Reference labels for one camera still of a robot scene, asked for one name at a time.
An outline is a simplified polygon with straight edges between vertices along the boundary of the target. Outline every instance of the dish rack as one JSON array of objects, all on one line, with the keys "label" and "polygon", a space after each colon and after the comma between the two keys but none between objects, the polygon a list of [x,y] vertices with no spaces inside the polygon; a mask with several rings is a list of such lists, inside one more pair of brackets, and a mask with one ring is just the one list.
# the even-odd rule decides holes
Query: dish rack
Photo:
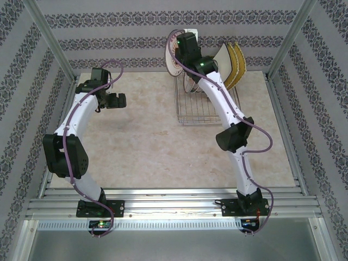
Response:
[{"label": "dish rack", "polygon": [[[175,106],[179,123],[183,125],[220,124],[220,117],[212,102],[201,89],[187,90],[187,87],[184,89],[186,78],[185,72],[174,77]],[[236,87],[232,88],[229,94],[241,109]]]}]

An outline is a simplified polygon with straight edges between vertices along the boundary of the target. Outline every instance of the marble surface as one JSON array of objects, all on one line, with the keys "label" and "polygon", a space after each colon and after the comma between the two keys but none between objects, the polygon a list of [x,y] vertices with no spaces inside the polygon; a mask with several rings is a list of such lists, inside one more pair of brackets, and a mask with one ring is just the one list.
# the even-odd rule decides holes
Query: marble surface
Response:
[{"label": "marble surface", "polygon": [[[81,74],[80,82],[89,77]],[[83,136],[89,172],[101,187],[236,187],[227,153],[215,141],[222,127],[180,125],[168,73],[125,73],[113,91],[126,94],[127,107],[93,114]],[[247,72],[238,83],[238,94],[244,114],[274,139],[270,151],[249,155],[255,180],[269,187],[294,186],[262,72]],[[253,129],[248,147],[260,149],[268,142]],[[70,188],[70,184],[54,175],[50,187]]]}]

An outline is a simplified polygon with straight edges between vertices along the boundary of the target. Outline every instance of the wallpaper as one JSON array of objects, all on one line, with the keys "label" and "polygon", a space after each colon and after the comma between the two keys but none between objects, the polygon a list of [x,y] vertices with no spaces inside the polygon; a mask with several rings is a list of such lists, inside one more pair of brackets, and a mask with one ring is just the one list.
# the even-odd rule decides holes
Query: wallpaper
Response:
[{"label": "wallpaper", "polygon": [[126,71],[165,71],[166,38],[180,28],[198,29],[203,55],[237,41],[248,70],[266,71],[302,2],[38,0],[76,74],[110,58]]},{"label": "wallpaper", "polygon": [[274,78],[293,145],[339,260],[348,260],[348,23],[343,1],[319,1]]},{"label": "wallpaper", "polygon": [[0,260],[7,260],[46,170],[42,137],[57,128],[70,82],[21,1],[0,0],[0,17]]}]

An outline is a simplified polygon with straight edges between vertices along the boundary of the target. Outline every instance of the wire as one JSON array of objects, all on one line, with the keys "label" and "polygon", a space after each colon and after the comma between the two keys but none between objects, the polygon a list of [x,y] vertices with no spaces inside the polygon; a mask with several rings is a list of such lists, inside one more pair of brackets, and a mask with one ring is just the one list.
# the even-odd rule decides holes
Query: wire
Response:
[{"label": "wire", "polygon": [[92,95],[93,93],[95,93],[95,92],[97,92],[97,91],[99,91],[99,90],[101,90],[101,89],[107,87],[108,85],[111,85],[111,84],[115,83],[118,79],[121,78],[121,76],[122,76],[122,74],[123,74],[123,65],[122,65],[120,62],[118,62],[118,61],[112,59],[112,60],[110,60],[110,61],[104,63],[101,67],[104,67],[106,64],[108,64],[108,63],[110,63],[110,62],[112,62],[112,61],[115,62],[115,63],[117,63],[117,64],[119,64],[119,65],[121,66],[121,72],[120,72],[120,74],[117,76],[116,79],[112,80],[110,83],[107,83],[107,84],[104,84],[104,85],[102,85],[102,86],[100,86],[100,87],[98,87],[98,88],[95,88],[94,90],[91,90],[91,91],[88,92],[85,96],[82,97],[82,99],[75,105],[75,107],[74,107],[74,108],[72,109],[72,111],[71,111],[71,114],[70,114],[69,117],[67,118],[66,124],[65,124],[65,127],[64,127],[64,132],[63,132],[63,149],[64,149],[64,155],[65,155],[65,158],[66,158],[67,168],[68,168],[68,170],[69,170],[69,177],[70,177],[70,183],[71,183],[71,185],[74,187],[75,191],[76,191],[77,193],[79,193],[83,198],[85,198],[85,199],[87,199],[87,200],[89,200],[89,201],[91,201],[91,202],[93,202],[93,203],[95,203],[95,204],[97,204],[97,205],[99,205],[99,206],[105,208],[105,209],[106,209],[107,211],[109,211],[110,214],[111,214],[111,219],[110,219],[111,224],[110,224],[110,227],[109,227],[108,230],[106,230],[103,234],[101,234],[101,235],[94,235],[94,233],[93,233],[93,232],[94,232],[94,228],[92,229],[92,232],[91,232],[92,236],[93,236],[93,237],[98,237],[98,238],[101,238],[101,237],[103,237],[103,236],[109,234],[110,231],[111,231],[111,229],[114,227],[114,212],[113,212],[108,206],[106,206],[106,205],[104,205],[104,204],[102,204],[102,203],[100,203],[100,202],[98,202],[98,201],[96,201],[96,200],[90,198],[89,196],[87,196],[86,194],[84,194],[83,192],[81,192],[81,191],[77,188],[76,183],[75,183],[75,179],[74,179],[74,176],[73,176],[73,172],[72,172],[72,166],[71,166],[69,154],[68,154],[68,152],[67,152],[66,136],[67,136],[67,131],[69,130],[70,121],[71,121],[71,119],[72,119],[74,113],[75,113],[75,112],[77,111],[77,109],[80,107],[81,103],[82,103],[85,99],[87,99],[88,96],[90,96],[90,95]]},{"label": "wire", "polygon": [[263,153],[263,152],[269,151],[269,150],[271,149],[271,147],[273,146],[272,137],[271,137],[271,135],[270,135],[267,131],[265,131],[264,129],[262,129],[262,128],[256,126],[255,124],[252,124],[252,123],[250,123],[250,122],[244,120],[243,118],[241,118],[241,117],[237,114],[237,112],[236,112],[235,109],[233,108],[233,105],[232,105],[231,102],[229,101],[228,96],[227,96],[227,94],[226,94],[226,92],[225,92],[226,88],[225,88],[225,89],[222,88],[217,82],[215,82],[215,81],[209,79],[207,76],[202,75],[202,74],[200,74],[200,73],[197,73],[197,72],[195,72],[195,71],[193,71],[193,70],[187,68],[187,67],[184,66],[182,63],[180,63],[180,61],[179,61],[179,60],[175,57],[175,55],[173,54],[172,50],[170,50],[170,48],[169,48],[169,47],[170,47],[170,40],[171,40],[171,38],[174,36],[174,34],[176,34],[176,33],[178,33],[178,32],[185,32],[185,30],[181,29],[181,30],[174,30],[174,31],[172,31],[172,32],[169,34],[169,37],[168,37],[167,43],[166,43],[166,46],[167,46],[167,48],[168,48],[168,50],[169,50],[169,53],[170,53],[170,56],[172,56],[173,60],[174,60],[177,64],[179,64],[182,68],[184,68],[185,71],[190,72],[190,73],[192,73],[192,74],[194,74],[194,75],[196,75],[196,76],[199,76],[199,77],[201,77],[201,78],[203,78],[203,79],[209,81],[210,83],[214,84],[214,85],[217,87],[217,89],[218,89],[219,91],[221,91],[221,93],[223,94],[223,96],[224,96],[225,100],[227,101],[227,103],[228,103],[230,109],[232,110],[234,116],[235,116],[238,120],[240,120],[241,122],[243,122],[243,123],[245,123],[245,124],[247,124],[247,125],[249,125],[249,126],[255,128],[255,129],[259,130],[260,132],[262,132],[263,134],[265,134],[265,135],[267,136],[267,138],[270,140],[270,145],[269,145],[267,148],[263,149],[263,150],[254,150],[254,151],[248,150],[248,151],[243,151],[243,152],[241,153],[243,169],[244,169],[244,171],[245,171],[245,175],[247,176],[247,178],[250,180],[250,182],[251,182],[252,184],[254,184],[255,186],[257,186],[258,188],[261,188],[261,189],[266,190],[266,191],[271,195],[271,205],[269,206],[269,210],[270,210],[270,211],[268,212],[268,215],[267,215],[265,221],[264,221],[263,224],[258,228],[258,230],[256,230],[256,231],[253,232],[253,233],[249,232],[249,234],[253,234],[253,235],[254,235],[254,234],[258,233],[259,231],[261,231],[261,229],[262,229],[262,228],[265,226],[265,224],[267,223],[267,221],[268,221],[268,219],[269,219],[269,217],[270,217],[270,215],[271,215],[272,209],[273,209],[273,205],[274,205],[274,196],[273,196],[273,193],[272,193],[271,190],[269,190],[268,188],[266,188],[266,187],[264,187],[264,186],[259,185],[258,183],[256,183],[256,182],[251,178],[251,176],[249,175],[249,173],[248,173],[248,171],[247,171],[247,169],[246,169],[245,154],[247,154],[247,153]]}]

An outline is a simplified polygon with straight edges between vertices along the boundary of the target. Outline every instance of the wire rack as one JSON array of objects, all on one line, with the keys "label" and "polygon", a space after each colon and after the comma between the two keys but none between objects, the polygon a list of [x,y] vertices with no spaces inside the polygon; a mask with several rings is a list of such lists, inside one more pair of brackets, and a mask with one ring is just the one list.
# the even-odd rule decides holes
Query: wire rack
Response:
[{"label": "wire rack", "polygon": [[[187,86],[185,72],[174,77],[175,105],[179,122],[183,125],[220,124],[220,117],[207,95],[197,85]],[[236,87],[229,93],[240,108]]]}]

